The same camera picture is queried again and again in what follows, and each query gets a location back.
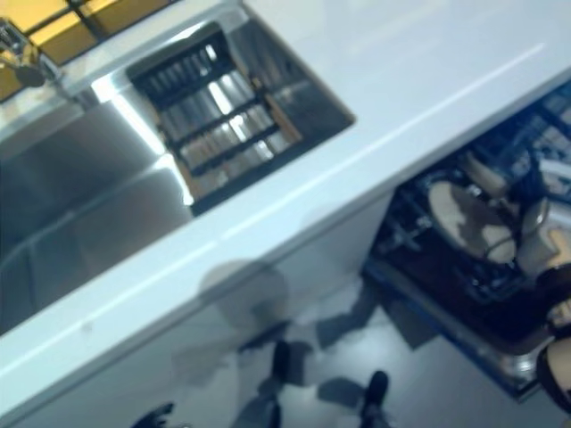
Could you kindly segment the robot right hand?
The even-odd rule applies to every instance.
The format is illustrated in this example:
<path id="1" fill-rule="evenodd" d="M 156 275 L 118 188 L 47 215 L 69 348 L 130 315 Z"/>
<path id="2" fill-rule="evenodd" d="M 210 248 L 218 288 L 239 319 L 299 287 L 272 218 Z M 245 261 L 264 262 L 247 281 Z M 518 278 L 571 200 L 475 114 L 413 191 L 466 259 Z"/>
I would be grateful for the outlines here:
<path id="1" fill-rule="evenodd" d="M 496 214 L 515 236 L 523 234 L 527 210 L 541 198 L 541 193 L 525 180 L 511 183 L 487 167 L 467 164 L 459 171 L 469 182 L 468 189 L 484 206 Z"/>

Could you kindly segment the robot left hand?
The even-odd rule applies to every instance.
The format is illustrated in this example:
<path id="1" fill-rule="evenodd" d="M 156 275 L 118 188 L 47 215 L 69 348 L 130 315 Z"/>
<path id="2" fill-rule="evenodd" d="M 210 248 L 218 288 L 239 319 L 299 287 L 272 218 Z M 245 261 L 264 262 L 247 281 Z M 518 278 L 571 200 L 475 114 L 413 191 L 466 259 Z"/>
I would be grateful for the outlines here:
<path id="1" fill-rule="evenodd" d="M 167 402 L 151 410 L 138 419 L 132 428 L 163 428 L 168 424 L 168 418 L 174 410 L 175 404 Z"/>

